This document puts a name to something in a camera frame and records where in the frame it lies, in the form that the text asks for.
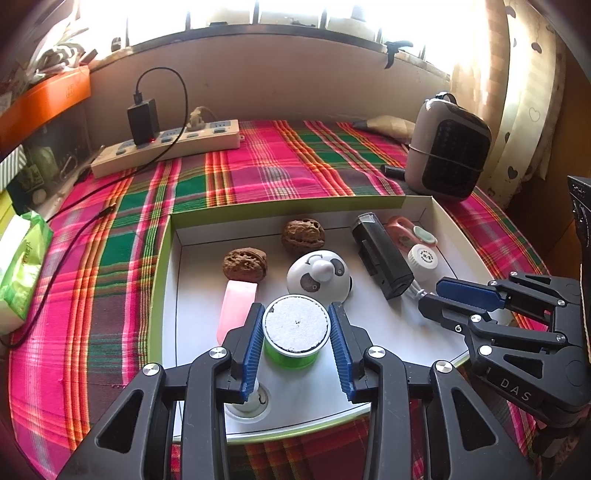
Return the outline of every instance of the orange box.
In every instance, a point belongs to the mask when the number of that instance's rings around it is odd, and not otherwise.
[[[0,116],[0,152],[14,150],[37,128],[90,96],[90,70],[55,75],[18,97]]]

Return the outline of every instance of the blue gripper pad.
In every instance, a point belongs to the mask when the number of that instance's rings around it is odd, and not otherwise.
[[[472,305],[487,312],[505,308],[505,301],[497,292],[483,288],[478,283],[443,277],[437,282],[436,291],[440,297]]]
[[[355,386],[353,385],[353,362],[335,308],[332,305],[329,307],[329,318],[330,343],[332,344],[333,353],[335,355],[340,388],[347,395],[347,399],[351,401],[353,394],[355,393]]]
[[[265,307],[260,306],[256,314],[255,326],[252,330],[251,339],[246,349],[244,363],[242,364],[242,383],[240,384],[240,395],[244,401],[255,389],[256,372],[258,370],[259,360],[261,359],[262,344],[265,336],[262,332],[262,315],[265,313]]]

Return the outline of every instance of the plaid tablecloth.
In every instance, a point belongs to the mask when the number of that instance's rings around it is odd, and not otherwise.
[[[116,211],[80,237],[33,328],[10,357],[9,396],[18,443],[38,470],[56,477],[91,425],[146,361],[151,279],[171,212],[234,203],[350,195],[403,194],[379,165],[403,166],[406,152],[348,124],[243,122],[238,150],[160,162],[58,217],[31,313],[78,229],[105,206]],[[66,205],[111,181],[90,178]],[[444,205],[494,276],[546,273],[513,223],[478,189]],[[520,325],[532,328],[527,319]],[[490,395],[491,409],[525,455],[534,422]],[[366,419],[264,444],[231,446],[235,479],[308,480],[362,476]],[[414,473],[423,470],[415,449]],[[178,451],[173,456],[178,471]]]

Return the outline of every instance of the white panda toy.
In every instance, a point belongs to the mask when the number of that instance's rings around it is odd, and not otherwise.
[[[347,264],[329,250],[310,252],[298,258],[287,272],[287,291],[305,295],[324,307],[345,301],[353,286]]]

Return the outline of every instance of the panda nose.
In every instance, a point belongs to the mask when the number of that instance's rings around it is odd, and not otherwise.
[[[335,266],[327,260],[316,260],[312,264],[310,276],[319,282],[329,281],[335,274]]]

